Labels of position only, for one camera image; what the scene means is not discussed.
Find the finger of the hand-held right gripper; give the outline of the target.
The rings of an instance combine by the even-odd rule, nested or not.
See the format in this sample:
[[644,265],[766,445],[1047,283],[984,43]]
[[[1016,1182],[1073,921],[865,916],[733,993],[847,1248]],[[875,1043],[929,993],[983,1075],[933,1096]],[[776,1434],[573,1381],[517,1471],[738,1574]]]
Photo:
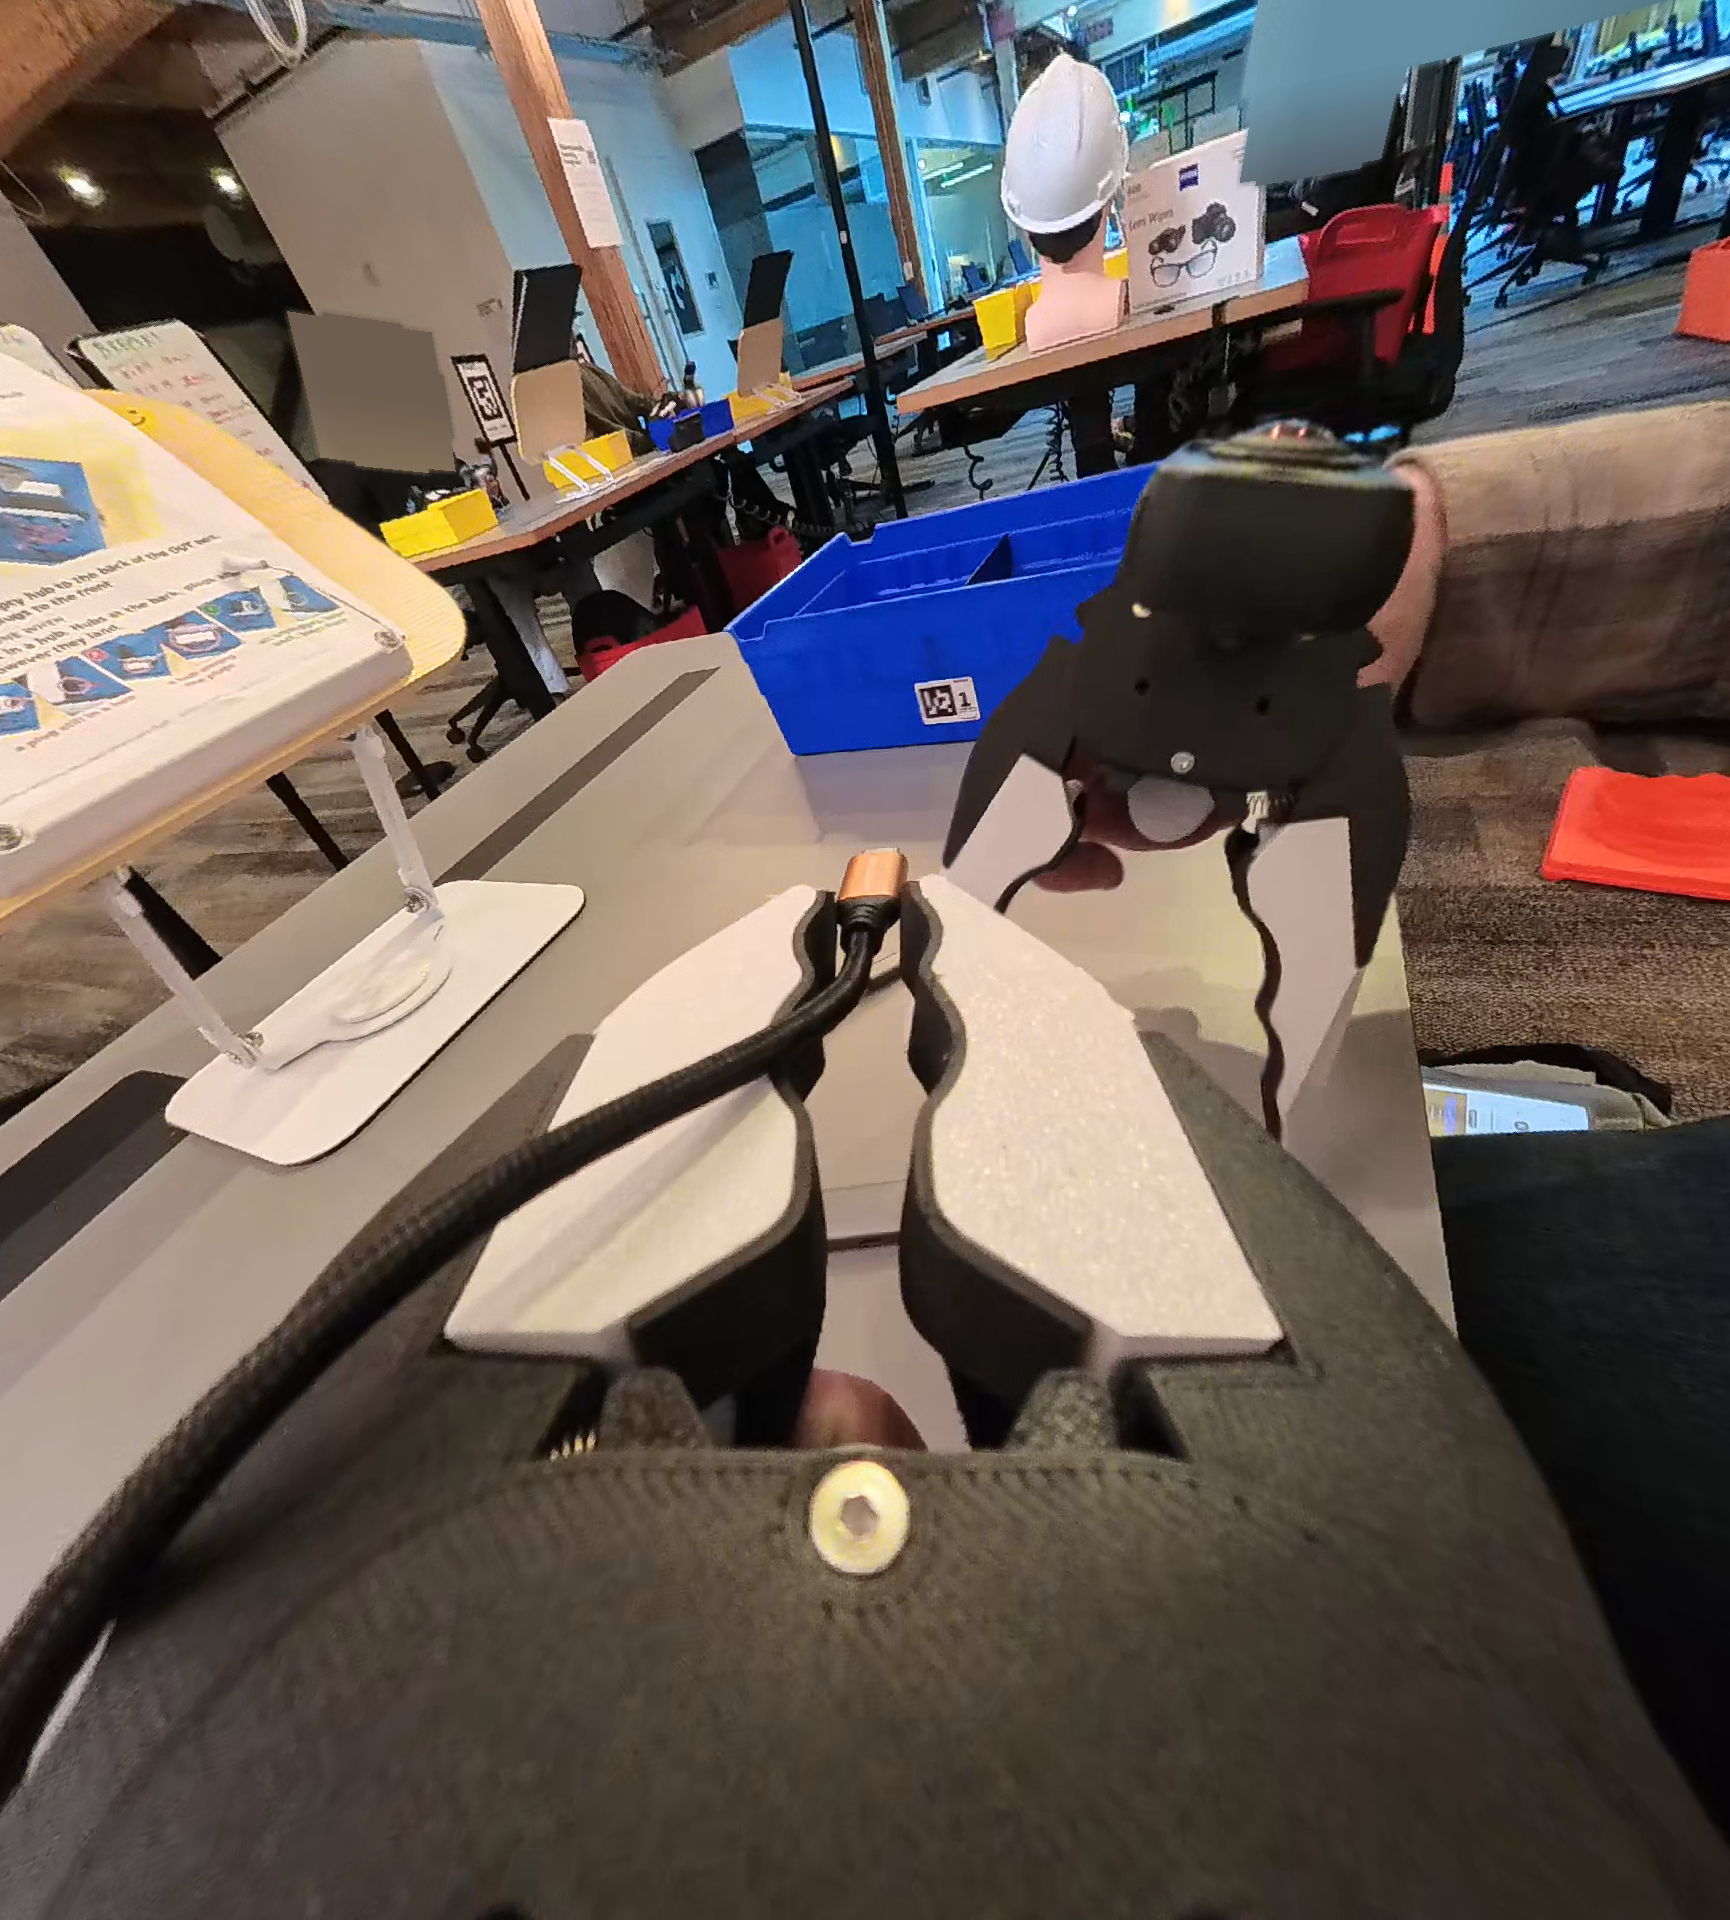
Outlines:
[[1215,831],[1215,794],[1189,781],[1140,778],[1124,794],[1126,850],[1169,853]]

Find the black and tan display board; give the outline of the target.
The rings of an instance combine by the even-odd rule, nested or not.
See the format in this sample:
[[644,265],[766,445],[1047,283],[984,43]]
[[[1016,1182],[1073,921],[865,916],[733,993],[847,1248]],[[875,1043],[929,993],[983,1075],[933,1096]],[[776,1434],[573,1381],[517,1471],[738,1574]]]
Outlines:
[[574,352],[583,269],[556,262],[514,275],[510,411],[534,466],[587,441],[585,364]]

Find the paper notice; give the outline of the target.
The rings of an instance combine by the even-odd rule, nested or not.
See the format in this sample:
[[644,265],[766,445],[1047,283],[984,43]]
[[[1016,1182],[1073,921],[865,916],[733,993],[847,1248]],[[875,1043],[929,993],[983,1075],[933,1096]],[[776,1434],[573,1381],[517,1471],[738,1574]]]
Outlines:
[[577,116],[550,116],[548,128],[585,245],[592,251],[623,251],[625,233],[608,173],[589,124]]

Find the white hard hat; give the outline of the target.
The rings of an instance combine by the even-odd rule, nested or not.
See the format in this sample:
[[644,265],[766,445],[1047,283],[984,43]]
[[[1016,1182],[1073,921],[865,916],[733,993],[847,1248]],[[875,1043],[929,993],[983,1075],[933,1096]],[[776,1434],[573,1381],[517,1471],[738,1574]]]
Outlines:
[[1128,153],[1107,75],[1089,61],[1057,55],[1020,95],[1007,132],[1003,211],[1035,240],[1086,229],[1118,200]]

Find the person's dark clothing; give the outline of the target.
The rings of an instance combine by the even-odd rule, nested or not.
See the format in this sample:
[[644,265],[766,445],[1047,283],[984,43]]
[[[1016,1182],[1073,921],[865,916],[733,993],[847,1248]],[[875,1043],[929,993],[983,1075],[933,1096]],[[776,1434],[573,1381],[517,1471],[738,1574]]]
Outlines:
[[1730,1844],[1730,1117],[1432,1145],[1459,1336]]

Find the red office chair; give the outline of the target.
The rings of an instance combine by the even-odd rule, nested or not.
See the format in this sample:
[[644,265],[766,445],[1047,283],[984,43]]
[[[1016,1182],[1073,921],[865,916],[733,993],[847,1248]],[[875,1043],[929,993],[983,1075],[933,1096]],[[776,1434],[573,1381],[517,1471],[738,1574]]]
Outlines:
[[1465,238],[1442,206],[1367,205],[1301,240],[1307,302],[1266,344],[1250,406],[1343,439],[1406,445],[1455,403],[1466,347]]

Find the wooden post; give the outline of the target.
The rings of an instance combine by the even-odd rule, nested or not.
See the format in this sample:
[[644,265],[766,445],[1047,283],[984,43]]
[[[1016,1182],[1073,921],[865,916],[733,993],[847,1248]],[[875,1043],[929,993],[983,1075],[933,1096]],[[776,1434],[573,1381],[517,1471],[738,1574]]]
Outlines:
[[565,251],[580,266],[612,374],[641,394],[665,388],[665,369],[639,302],[639,289],[620,251],[592,251],[580,229],[550,135],[550,118],[578,118],[548,33],[534,2],[479,2],[489,53],[513,103],[518,128],[547,192]]

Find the black pole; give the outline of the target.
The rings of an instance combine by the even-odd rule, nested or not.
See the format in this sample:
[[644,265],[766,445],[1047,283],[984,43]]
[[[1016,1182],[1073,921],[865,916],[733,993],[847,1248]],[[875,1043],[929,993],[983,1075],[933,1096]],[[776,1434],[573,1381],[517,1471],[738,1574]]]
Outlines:
[[872,332],[865,285],[858,271],[854,234],[848,218],[848,205],[844,202],[843,174],[836,163],[828,103],[827,103],[821,67],[816,59],[810,14],[804,2],[789,2],[787,6],[792,20],[792,35],[798,49],[810,124],[813,124],[813,135],[818,148],[818,164],[823,170],[823,180],[824,180],[828,202],[830,202],[830,214],[832,214],[838,253],[840,253],[840,266],[843,266],[843,275],[844,275],[844,283],[850,299],[853,322],[858,335],[858,349],[862,355],[861,376],[865,387],[865,406],[866,406],[866,418],[870,428],[870,441],[875,447],[877,466],[878,466],[878,489],[881,489],[882,500],[890,507],[893,517],[904,520],[909,519],[911,508],[909,508],[902,468],[899,464],[899,452],[896,452],[896,441],[890,425],[890,415],[886,408],[885,385],[878,370],[878,344]]

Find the white box with glasses print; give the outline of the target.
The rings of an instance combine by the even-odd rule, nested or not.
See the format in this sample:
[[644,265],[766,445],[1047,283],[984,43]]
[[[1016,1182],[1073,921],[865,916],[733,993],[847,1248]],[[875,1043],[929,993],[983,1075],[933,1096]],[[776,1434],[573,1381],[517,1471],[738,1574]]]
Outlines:
[[1140,318],[1253,287],[1264,269],[1264,188],[1245,179],[1248,132],[1228,132],[1126,177],[1128,309]]

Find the braided black cable orange plugs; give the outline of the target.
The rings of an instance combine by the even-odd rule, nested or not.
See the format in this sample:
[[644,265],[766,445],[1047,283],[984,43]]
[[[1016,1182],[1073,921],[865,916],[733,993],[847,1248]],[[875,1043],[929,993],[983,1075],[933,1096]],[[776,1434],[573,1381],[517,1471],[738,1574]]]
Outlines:
[[424,1207],[397,1207],[358,1235],[297,1307],[138,1464],[40,1578],[0,1641],[0,1812],[22,1782],[67,1687],[87,1667],[126,1591],[224,1479],[330,1366],[390,1311],[545,1193],[639,1140],[780,1072],[865,999],[896,925],[906,857],[853,857],[840,889],[814,905],[832,925],[830,980],[803,988],[773,1023],[553,1127]]

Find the large blue plastic bin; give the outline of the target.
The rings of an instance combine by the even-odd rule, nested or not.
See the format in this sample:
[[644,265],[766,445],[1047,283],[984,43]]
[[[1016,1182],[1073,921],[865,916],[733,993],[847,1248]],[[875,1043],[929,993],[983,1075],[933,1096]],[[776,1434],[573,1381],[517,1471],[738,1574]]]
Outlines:
[[1116,573],[1137,466],[836,537],[737,615],[795,756],[969,742]]

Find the pink mannequin head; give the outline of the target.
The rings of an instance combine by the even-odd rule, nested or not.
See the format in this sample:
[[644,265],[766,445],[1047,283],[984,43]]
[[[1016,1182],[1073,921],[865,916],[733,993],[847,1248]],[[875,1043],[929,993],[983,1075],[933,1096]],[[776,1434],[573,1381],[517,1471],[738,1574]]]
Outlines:
[[1024,315],[1033,355],[1118,332],[1126,318],[1126,283],[1108,275],[1107,212],[1053,234],[1033,234],[1039,297]]

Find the person's right hand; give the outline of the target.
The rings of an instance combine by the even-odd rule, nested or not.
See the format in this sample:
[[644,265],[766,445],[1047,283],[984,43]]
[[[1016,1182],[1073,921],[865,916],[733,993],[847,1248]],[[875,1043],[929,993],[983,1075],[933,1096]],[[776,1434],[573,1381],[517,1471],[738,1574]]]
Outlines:
[[[1410,454],[1386,464],[1413,496],[1413,541],[1406,565],[1382,608],[1368,622],[1380,654],[1359,674],[1361,689],[1397,695],[1415,672],[1432,627],[1438,591],[1450,552],[1450,520],[1434,473]],[[1070,794],[1083,794],[1078,839],[1043,876],[1039,889],[1053,894],[1108,893],[1124,881],[1124,853],[1189,848],[1215,833],[1201,824],[1184,836],[1153,840],[1132,824],[1126,793],[1100,768],[1074,760],[1067,778]]]

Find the smooth black cable orange plugs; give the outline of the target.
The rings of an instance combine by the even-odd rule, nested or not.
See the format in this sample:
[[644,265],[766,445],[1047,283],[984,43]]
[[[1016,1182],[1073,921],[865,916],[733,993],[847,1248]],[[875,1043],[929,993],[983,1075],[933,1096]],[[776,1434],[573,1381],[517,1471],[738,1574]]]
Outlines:
[[[947,876],[996,915],[1008,912],[1022,889],[1050,873],[1078,840],[1084,794],[1070,793],[1068,778],[1028,756],[1020,758],[956,850],[949,853]],[[1292,826],[1282,820],[1281,796],[1272,793],[1255,791],[1242,802],[1242,811],[1233,813],[1215,794],[1215,831],[1209,839],[1223,839],[1237,908],[1257,935],[1263,957],[1255,997],[1266,1045],[1261,1102],[1268,1137],[1281,1140],[1291,1102],[1281,1014],[1287,964],[1281,935],[1266,915],[1266,882],[1272,857],[1291,848]]]

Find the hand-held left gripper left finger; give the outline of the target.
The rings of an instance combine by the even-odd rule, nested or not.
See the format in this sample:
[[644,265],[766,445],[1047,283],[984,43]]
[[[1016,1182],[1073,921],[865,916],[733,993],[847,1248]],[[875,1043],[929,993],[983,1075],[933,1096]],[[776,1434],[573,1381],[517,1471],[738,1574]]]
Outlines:
[[[830,978],[830,898],[795,884],[654,972],[607,1017],[555,1129],[757,1037]],[[761,1077],[506,1217],[445,1324],[468,1354],[676,1375],[733,1403],[743,1446],[792,1440],[828,1304],[807,1087]]]

